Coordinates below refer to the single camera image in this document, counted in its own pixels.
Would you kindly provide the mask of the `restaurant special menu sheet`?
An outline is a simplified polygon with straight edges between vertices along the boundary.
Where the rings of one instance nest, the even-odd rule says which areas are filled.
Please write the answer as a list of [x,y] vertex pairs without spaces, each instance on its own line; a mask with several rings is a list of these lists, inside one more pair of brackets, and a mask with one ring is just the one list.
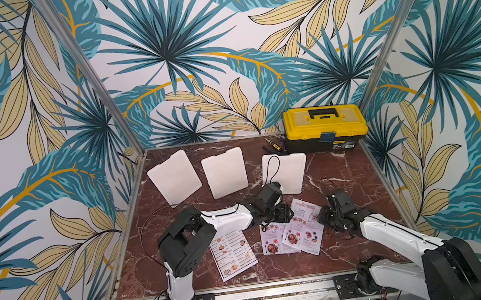
[[293,199],[294,215],[285,225],[283,245],[308,254],[319,255],[324,227],[318,222],[322,207],[299,199]]

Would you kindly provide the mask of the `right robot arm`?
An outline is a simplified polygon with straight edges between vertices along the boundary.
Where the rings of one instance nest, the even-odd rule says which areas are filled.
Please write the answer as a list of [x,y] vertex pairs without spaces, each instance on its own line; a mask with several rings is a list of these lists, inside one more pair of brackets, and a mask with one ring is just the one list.
[[463,239],[444,240],[420,233],[382,214],[357,207],[338,189],[327,195],[318,222],[337,233],[377,242],[406,258],[395,263],[381,256],[362,261],[352,274],[333,278],[341,300],[373,296],[384,288],[424,300],[481,300],[481,261]]

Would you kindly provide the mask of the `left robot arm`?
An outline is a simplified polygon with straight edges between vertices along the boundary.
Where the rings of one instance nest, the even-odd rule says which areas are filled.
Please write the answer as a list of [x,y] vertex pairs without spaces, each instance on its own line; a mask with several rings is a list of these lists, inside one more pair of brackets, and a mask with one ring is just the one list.
[[193,300],[193,271],[215,237],[273,222],[289,223],[294,212],[282,201],[281,184],[274,181],[230,208],[202,212],[190,206],[180,212],[158,241],[167,271],[167,299]]

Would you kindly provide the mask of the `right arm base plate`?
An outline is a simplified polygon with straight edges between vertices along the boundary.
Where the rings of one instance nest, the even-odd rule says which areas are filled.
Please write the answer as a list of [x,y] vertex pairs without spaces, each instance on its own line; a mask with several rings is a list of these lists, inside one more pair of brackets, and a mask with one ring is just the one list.
[[373,297],[397,292],[397,289],[378,286],[369,276],[357,272],[332,277],[334,288],[340,300]]

